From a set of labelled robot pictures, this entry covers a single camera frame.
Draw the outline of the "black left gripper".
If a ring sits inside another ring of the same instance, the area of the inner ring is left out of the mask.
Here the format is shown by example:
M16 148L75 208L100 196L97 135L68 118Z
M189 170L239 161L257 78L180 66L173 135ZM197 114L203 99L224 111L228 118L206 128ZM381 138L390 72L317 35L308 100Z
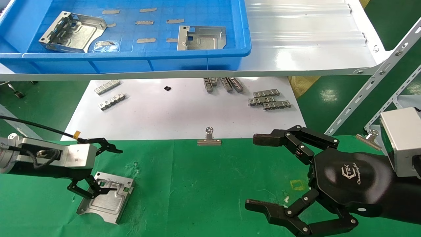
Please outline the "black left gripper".
M117 149L114 144L110 144L105 138L78 138L78 144L99 144L100 148L96 150L96 155L100 155L105 151L116 154L123 153L123 150ZM89 177L92 173L92 170L92 168L72 169L52 165L48 165L35 170L33 168L33 165L14 165L13 168L7 174L71 179L72 182L67 187L67 190L87 199L94 199L99 195L106 195L110 191L116 191L116 188L105 188L103 186L100 186L94 177ZM85 181L89 185L90 191L78 187L78 181L81 181L83 179L85 179Z

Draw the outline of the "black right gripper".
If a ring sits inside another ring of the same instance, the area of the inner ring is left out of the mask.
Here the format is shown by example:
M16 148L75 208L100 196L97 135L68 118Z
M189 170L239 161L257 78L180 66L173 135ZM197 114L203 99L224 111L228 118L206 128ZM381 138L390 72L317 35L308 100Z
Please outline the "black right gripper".
M392 196L396 174L386 156L336 150L339 140L299 125L254 134L254 145L284 146L304 165L312 164L309 190L288 208L247 199L245 208L263 213L269 224L287 228L296 237L326 237L352 231L359 224L350 213L364 217L395 218ZM323 150L315 153L306 146ZM338 218L307 224L299 215L317 201Z

